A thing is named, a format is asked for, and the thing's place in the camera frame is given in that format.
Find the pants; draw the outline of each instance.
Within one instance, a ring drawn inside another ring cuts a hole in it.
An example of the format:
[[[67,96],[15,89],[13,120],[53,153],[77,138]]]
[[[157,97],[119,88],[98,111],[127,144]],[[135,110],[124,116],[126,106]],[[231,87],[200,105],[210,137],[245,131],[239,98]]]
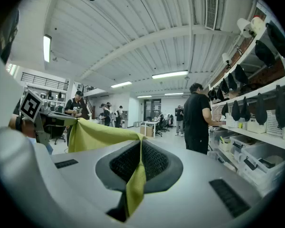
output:
[[[209,136],[207,137],[192,137],[189,133],[185,133],[186,149],[196,151],[202,154],[207,154]]]
[[[179,133],[179,128],[180,128],[180,133],[184,134],[184,121],[176,121],[176,133]]]
[[[71,134],[71,130],[72,130],[72,125],[67,129],[67,134],[66,134],[66,143],[67,143],[67,146],[68,146],[68,141],[70,139],[70,134]]]
[[[120,128],[120,122],[121,122],[121,118],[117,117],[116,122],[115,122],[115,127]]]

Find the desk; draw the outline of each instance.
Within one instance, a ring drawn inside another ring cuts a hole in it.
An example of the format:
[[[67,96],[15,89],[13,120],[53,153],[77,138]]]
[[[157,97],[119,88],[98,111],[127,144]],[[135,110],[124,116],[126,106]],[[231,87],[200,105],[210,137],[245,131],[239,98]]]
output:
[[[146,136],[147,134],[147,124],[153,124],[154,125],[154,138],[155,138],[155,129],[156,129],[156,124],[159,123],[160,121],[157,122],[144,122],[144,135]]]

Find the mesh grille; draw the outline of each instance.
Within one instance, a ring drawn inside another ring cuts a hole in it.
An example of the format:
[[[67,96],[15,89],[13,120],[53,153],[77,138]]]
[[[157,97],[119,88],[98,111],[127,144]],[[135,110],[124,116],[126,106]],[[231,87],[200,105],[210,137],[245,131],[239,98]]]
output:
[[[140,143],[110,161],[110,169],[128,182],[140,161]]]
[[[206,0],[206,3],[207,3],[207,11],[206,11],[205,27],[209,29],[215,29],[217,0]]]
[[[169,164],[168,157],[148,144],[142,144],[142,162],[147,181],[162,173]]]

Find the hat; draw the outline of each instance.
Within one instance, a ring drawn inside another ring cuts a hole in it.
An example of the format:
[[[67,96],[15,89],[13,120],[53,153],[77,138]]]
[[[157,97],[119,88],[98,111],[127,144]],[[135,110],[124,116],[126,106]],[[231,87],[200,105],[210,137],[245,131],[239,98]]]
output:
[[[79,96],[81,96],[81,97],[84,96],[84,94],[83,94],[80,90],[76,91],[76,95],[79,95]]]

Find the white shelf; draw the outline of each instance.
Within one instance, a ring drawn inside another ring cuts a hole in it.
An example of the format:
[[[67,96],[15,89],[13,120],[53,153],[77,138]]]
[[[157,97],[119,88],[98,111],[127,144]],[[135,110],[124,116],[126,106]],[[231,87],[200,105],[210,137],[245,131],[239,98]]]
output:
[[[253,132],[249,132],[245,129],[241,129],[241,128],[234,128],[234,127],[228,127],[226,125],[221,125],[222,128],[234,131],[236,133],[254,138],[254,139],[258,139],[260,141],[272,144],[274,146],[280,147],[282,149],[285,149],[285,140],[282,137],[279,136],[274,136],[274,135],[270,135],[267,133],[253,133]]]
[[[275,91],[276,90],[276,86],[277,85],[280,85],[281,87],[285,86],[285,76],[283,78],[280,78],[274,82],[272,82],[271,84],[268,84],[262,88],[259,88],[257,90],[254,90],[252,92],[249,92],[245,95],[241,95],[241,96],[238,96],[238,97],[235,97],[231,100],[227,100],[227,101],[223,101],[223,102],[218,102],[216,104],[212,104],[212,106],[220,106],[220,105],[225,105],[226,103],[233,103],[234,101],[241,101],[244,99],[244,97],[246,97],[247,99],[249,98],[252,98],[252,97],[256,97],[258,93],[261,93],[261,94],[265,94],[267,92],[270,92],[270,91]]]

